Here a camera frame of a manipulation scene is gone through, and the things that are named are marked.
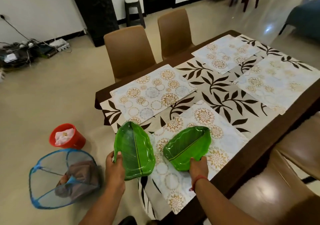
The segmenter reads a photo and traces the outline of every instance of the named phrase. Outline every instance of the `green leaf-shaped plate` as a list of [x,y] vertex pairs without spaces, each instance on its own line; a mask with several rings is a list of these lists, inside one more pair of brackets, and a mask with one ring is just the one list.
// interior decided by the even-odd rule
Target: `green leaf-shaped plate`
[[125,180],[147,176],[156,164],[149,136],[136,123],[127,121],[115,135],[114,160],[117,153],[122,153]]
[[163,155],[178,171],[190,169],[190,158],[199,161],[211,143],[210,130],[205,126],[193,126],[180,131],[163,148]]

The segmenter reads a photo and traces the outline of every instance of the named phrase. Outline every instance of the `red trash bin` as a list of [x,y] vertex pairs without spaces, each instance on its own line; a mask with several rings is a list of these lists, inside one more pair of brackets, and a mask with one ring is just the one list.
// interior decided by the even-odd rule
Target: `red trash bin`
[[[74,129],[74,135],[71,137],[71,139],[69,141],[67,141],[66,143],[62,144],[61,146],[56,146],[56,144],[55,144],[56,143],[56,138],[55,138],[56,133],[59,131],[64,131],[64,130],[68,130],[71,128]],[[55,147],[81,149],[85,145],[86,139],[84,138],[84,136],[80,132],[78,132],[78,130],[76,129],[76,127],[74,125],[66,123],[66,124],[62,124],[62,125],[58,126],[57,128],[55,128],[53,130],[53,132],[51,133],[51,135],[49,137],[49,142],[52,146],[55,146]]]

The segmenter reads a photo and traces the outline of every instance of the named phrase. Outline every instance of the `laundry basket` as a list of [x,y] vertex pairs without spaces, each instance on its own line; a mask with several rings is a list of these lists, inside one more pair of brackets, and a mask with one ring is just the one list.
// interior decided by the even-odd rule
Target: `laundry basket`
[[60,149],[47,154],[29,173],[30,199],[38,209],[70,205],[100,186],[93,157],[77,149]]

